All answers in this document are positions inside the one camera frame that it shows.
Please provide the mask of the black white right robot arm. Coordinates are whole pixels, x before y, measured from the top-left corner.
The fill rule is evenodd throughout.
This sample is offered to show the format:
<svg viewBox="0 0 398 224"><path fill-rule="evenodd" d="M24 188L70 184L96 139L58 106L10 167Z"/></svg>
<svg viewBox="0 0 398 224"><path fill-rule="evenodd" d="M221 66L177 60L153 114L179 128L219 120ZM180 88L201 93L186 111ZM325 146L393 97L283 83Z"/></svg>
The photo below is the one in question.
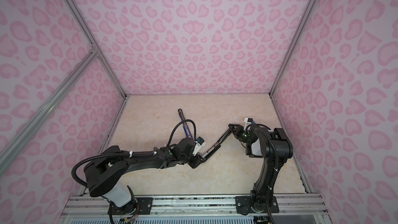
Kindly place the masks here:
<svg viewBox="0 0 398 224"><path fill-rule="evenodd" d="M293 157L293 146L282 128L251 123L247 127L229 124L234 137L245 144L246 155L263 160L259 178L248 197L235 197L236 211L249 213L279 213L274 187L282 167Z"/></svg>

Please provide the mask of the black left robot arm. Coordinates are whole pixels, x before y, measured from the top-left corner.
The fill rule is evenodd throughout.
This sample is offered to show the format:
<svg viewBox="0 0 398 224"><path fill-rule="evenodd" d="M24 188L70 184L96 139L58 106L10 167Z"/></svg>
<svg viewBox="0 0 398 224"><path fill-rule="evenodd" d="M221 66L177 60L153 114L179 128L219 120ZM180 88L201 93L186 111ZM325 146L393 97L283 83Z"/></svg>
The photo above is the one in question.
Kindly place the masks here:
<svg viewBox="0 0 398 224"><path fill-rule="evenodd" d="M75 165L84 165L85 187L92 198L105 197L119 182L122 175L145 169L167 169L178 164L188 164L195 169L207 158L194 155L194 143L181 141L152 151L126 151L112 146L102 154L89 157Z"/></svg>

